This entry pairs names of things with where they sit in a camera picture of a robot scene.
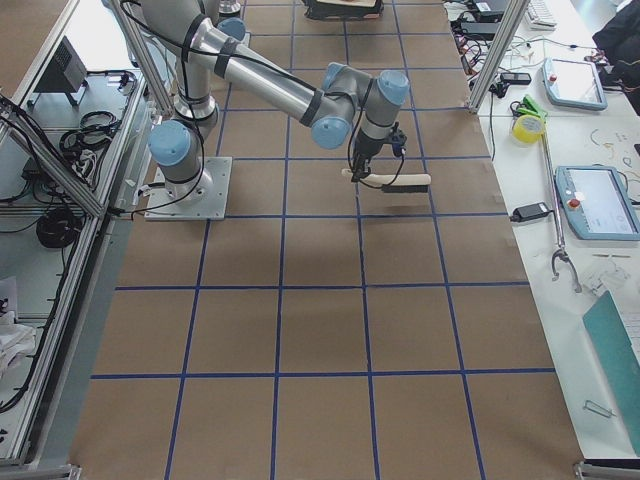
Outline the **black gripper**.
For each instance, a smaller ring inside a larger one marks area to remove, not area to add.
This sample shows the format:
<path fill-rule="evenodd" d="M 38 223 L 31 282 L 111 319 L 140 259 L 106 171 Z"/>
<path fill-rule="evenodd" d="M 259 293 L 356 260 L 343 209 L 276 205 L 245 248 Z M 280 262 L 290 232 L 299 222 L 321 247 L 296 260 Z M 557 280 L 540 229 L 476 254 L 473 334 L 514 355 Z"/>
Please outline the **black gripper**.
<path fill-rule="evenodd" d="M 399 127 L 392 127 L 382 139 L 370 137 L 364 129 L 360 127 L 355 136 L 350 171 L 357 176 L 364 176 L 364 173 L 371 173 L 369 164 L 372 158 L 380 153 L 384 145 L 390 145 L 394 156 L 401 158 L 400 166 L 396 171 L 396 174 L 400 174 L 404 165 L 404 154 L 406 153 L 405 144 L 406 135 Z"/>

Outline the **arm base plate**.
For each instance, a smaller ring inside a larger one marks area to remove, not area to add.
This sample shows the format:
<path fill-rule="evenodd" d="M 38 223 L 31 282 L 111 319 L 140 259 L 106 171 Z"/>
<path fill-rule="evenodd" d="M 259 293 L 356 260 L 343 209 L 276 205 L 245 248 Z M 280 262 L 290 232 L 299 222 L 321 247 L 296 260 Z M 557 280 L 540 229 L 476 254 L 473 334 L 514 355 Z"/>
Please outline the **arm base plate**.
<path fill-rule="evenodd" d="M 149 221 L 221 221 L 225 218 L 231 157 L 205 157 L 202 174 L 184 184 L 165 181 L 160 167 L 154 181 L 163 186 L 153 189 L 148 197 L 144 217 Z"/>

